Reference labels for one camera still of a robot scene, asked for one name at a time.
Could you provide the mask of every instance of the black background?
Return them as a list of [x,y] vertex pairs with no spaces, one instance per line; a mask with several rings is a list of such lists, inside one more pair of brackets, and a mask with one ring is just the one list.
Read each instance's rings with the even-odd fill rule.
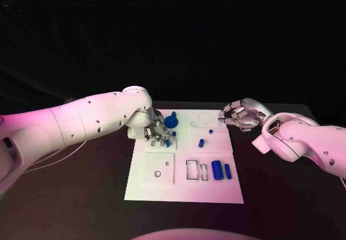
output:
[[138,85],[155,101],[305,104],[344,125],[332,22],[316,1],[94,1],[0,8],[0,113]]

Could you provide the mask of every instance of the white board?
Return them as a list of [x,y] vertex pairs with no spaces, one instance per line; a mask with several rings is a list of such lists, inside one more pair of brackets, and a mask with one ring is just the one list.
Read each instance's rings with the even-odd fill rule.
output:
[[[172,111],[175,112],[178,124],[168,129],[169,133],[175,132],[175,142],[165,147],[158,142],[155,146],[151,146],[151,141],[135,140],[123,199],[243,204],[229,131],[226,125],[217,122],[218,111],[184,109],[158,109],[158,111],[162,117],[169,116]],[[198,147],[200,139],[204,139],[201,148]],[[162,157],[151,155],[159,153],[165,155]],[[142,168],[142,165],[148,163],[146,155],[152,156],[149,159],[155,159],[156,164],[172,158],[169,159],[172,161],[172,184],[162,184],[164,179],[158,180],[159,177],[152,176],[155,168],[149,170]],[[214,160],[218,160],[221,164],[223,180],[213,179],[211,161]],[[197,180],[187,180],[185,161],[197,162]],[[231,179],[226,178],[224,164],[229,164]],[[205,165],[207,181],[201,180],[200,165]],[[152,178],[149,184],[142,183],[145,175]]]

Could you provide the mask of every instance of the dark table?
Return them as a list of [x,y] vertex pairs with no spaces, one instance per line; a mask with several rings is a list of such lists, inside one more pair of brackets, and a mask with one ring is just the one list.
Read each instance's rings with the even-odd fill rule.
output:
[[[220,109],[226,103],[154,102],[155,109]],[[266,104],[314,118],[304,105]],[[60,163],[25,173],[0,201],[1,240],[126,240],[174,228],[240,233],[263,240],[346,239],[346,189],[312,161],[260,154],[227,126],[243,204],[123,200],[135,141],[126,127],[84,143]],[[61,158],[77,144],[53,158]]]

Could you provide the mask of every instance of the rectangular slot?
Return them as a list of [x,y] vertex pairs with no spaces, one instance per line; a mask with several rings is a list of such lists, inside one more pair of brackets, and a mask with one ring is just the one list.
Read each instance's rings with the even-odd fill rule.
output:
[[200,164],[200,178],[201,181],[207,181],[207,166]]
[[197,161],[185,160],[185,179],[198,180]]

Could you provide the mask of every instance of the cable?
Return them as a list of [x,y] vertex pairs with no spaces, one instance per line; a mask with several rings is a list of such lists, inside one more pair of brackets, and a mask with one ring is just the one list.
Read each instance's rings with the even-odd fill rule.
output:
[[35,168],[32,168],[32,169],[30,169],[30,170],[25,170],[25,171],[22,172],[22,174],[25,174],[25,173],[28,173],[30,171],[34,171],[34,170],[37,170],[37,169],[41,169],[41,168],[44,168],[44,167],[47,167],[47,166],[51,166],[53,164],[58,163],[61,160],[64,160],[64,159],[79,150],[79,148],[83,146],[84,143],[86,143],[86,141],[80,144],[80,146],[76,148],[76,150],[74,150],[64,158],[61,158],[58,161],[56,161],[56,162],[53,162],[53,163],[50,163],[50,164],[44,165],[44,166],[35,167]]
[[63,147],[60,150],[57,150],[53,154],[50,154],[47,157],[44,157],[43,159],[37,160],[37,161],[31,164],[31,166],[32,166],[34,164],[41,163],[44,160],[47,160],[47,159],[48,159],[51,156],[54,156],[63,149],[64,149],[64,147]]
[[344,188],[346,188],[344,180],[342,180],[341,177],[340,177],[340,182],[341,182],[341,184],[342,184],[342,186],[344,186]]

